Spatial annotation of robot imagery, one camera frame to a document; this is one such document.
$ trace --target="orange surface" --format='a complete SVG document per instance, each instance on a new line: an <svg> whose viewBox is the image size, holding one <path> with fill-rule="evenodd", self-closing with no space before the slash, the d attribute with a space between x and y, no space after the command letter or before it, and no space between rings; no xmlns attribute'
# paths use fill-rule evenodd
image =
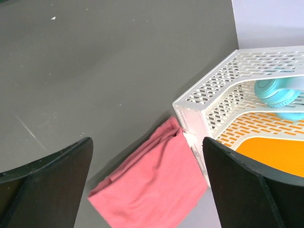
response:
<svg viewBox="0 0 304 228"><path fill-rule="evenodd" d="M278 170L304 177L304 142L251 138L237 149L242 155Z"/></svg>

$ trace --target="table surface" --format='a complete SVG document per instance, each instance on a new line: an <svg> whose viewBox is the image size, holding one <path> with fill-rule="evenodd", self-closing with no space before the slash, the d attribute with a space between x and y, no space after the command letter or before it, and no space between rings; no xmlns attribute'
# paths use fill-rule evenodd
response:
<svg viewBox="0 0 304 228"><path fill-rule="evenodd" d="M0 31L0 171L92 137L76 228L109 227L88 192L238 47L229 0L8 0ZM210 190L189 216L219 226Z"/></svg>

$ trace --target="white plastic basket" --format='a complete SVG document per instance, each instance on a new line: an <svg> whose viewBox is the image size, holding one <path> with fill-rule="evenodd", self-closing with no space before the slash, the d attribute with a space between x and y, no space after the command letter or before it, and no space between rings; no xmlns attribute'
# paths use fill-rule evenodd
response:
<svg viewBox="0 0 304 228"><path fill-rule="evenodd" d="M274 114L304 112L304 94L288 106L270 108L253 91L256 80L291 76L304 76L304 46L236 50L173 103L184 131L195 135L193 150L205 175L206 136L234 150L258 136L304 140L303 121Z"/></svg>

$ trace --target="light blue headphones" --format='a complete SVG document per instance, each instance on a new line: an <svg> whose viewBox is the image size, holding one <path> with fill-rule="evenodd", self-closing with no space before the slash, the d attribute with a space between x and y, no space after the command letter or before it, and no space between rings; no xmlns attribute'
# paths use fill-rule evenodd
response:
<svg viewBox="0 0 304 228"><path fill-rule="evenodd" d="M278 108L292 103L301 93L302 76L258 80L255 83L256 96L269 107ZM276 113L286 120L303 120L304 113Z"/></svg>

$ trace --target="folded cloth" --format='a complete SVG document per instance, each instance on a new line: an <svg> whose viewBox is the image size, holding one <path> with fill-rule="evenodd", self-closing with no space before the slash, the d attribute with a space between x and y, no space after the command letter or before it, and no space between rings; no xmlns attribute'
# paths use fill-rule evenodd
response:
<svg viewBox="0 0 304 228"><path fill-rule="evenodd" d="M206 189L182 129L171 117L88 199L113 228L175 228Z"/></svg>

